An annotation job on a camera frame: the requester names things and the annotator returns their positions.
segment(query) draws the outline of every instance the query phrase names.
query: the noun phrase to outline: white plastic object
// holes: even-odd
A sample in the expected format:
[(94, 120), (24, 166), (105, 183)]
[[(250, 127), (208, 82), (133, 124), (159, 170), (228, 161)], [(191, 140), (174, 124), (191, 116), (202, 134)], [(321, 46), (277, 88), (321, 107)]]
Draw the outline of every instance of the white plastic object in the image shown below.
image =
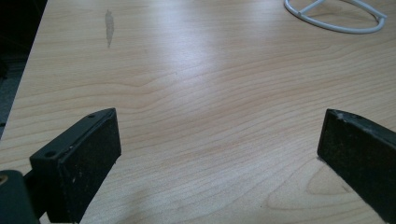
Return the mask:
[(341, 32), (341, 33), (348, 33), (348, 34), (369, 34), (369, 33), (374, 33), (379, 31), (385, 24), (385, 19), (387, 18), (386, 15), (384, 15), (383, 13), (377, 11), (375, 8), (371, 7), (370, 5), (363, 3), (360, 0), (348, 0), (347, 2), (359, 7), (365, 11), (367, 11), (368, 13), (372, 14), (376, 21), (378, 22), (378, 25), (375, 27), (370, 27), (370, 28), (348, 28), (348, 27), (343, 27), (343, 26), (337, 26), (337, 25), (333, 25), (333, 24), (329, 24), (323, 21), (318, 21), (315, 19), (312, 19), (311, 17), (308, 17), (305, 15), (305, 13), (309, 10), (311, 10), (314, 7), (317, 7), (318, 5), (322, 4), (325, 0), (317, 0), (316, 2), (312, 3), (311, 5), (303, 8), (300, 11), (297, 11), (294, 7), (292, 7), (290, 5), (290, 0), (285, 0), (285, 8), (294, 16), (296, 16), (297, 18), (309, 22), (313, 25), (316, 25), (318, 27), (322, 27), (328, 30), (333, 30), (333, 31), (337, 31), (337, 32)]

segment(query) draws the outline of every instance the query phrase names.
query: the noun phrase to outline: wood grain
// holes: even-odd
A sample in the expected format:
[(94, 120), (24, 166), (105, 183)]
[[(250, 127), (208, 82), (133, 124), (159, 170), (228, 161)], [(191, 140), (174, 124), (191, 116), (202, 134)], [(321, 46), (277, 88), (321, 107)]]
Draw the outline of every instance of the wood grain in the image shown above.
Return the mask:
[[(27, 173), (48, 141), (116, 107), (122, 155), (81, 223), (383, 223), (316, 153), (326, 108), (396, 131), (396, 3), (366, 2), (389, 16), (371, 35), (280, 0), (49, 1), (0, 169)], [(312, 13), (373, 24), (338, 1)]]

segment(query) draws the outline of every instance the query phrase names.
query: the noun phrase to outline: light wood surface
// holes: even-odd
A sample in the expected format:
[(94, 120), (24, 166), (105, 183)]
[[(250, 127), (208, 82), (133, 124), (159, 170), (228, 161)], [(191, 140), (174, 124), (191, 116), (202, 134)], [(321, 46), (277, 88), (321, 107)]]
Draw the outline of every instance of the light wood surface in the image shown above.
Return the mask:
[[(378, 33), (320, 29), (281, 0), (51, 0), (0, 169), (26, 174), (48, 141), (116, 107), (122, 155), (81, 223), (383, 223), (316, 152), (326, 108), (396, 131), (396, 3), (365, 2), (389, 16)], [(340, 1), (312, 14), (375, 24)]]

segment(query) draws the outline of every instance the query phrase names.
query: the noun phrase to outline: stain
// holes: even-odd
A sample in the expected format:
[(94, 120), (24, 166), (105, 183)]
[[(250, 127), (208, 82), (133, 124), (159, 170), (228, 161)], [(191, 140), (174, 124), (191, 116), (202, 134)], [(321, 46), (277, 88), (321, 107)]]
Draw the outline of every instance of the stain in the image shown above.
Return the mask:
[(113, 39), (114, 33), (114, 20), (111, 15), (111, 11), (107, 10), (106, 13), (106, 38), (107, 38), (107, 47), (110, 48), (111, 40)]

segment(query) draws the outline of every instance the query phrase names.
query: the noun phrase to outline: black plastic part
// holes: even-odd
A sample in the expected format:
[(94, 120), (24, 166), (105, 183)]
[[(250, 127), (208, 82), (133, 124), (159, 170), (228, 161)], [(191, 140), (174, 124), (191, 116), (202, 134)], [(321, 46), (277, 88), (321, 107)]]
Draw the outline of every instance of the black plastic part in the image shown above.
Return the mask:
[[(98, 111), (37, 151), (30, 158), (33, 177), (26, 179), (43, 181), (51, 222), (80, 222), (120, 154), (116, 110)], [(39, 198), (32, 197), (35, 207)]]
[(0, 172), (0, 223), (37, 224), (23, 176), (18, 171)]
[(318, 155), (388, 223), (396, 223), (396, 133), (328, 109)]

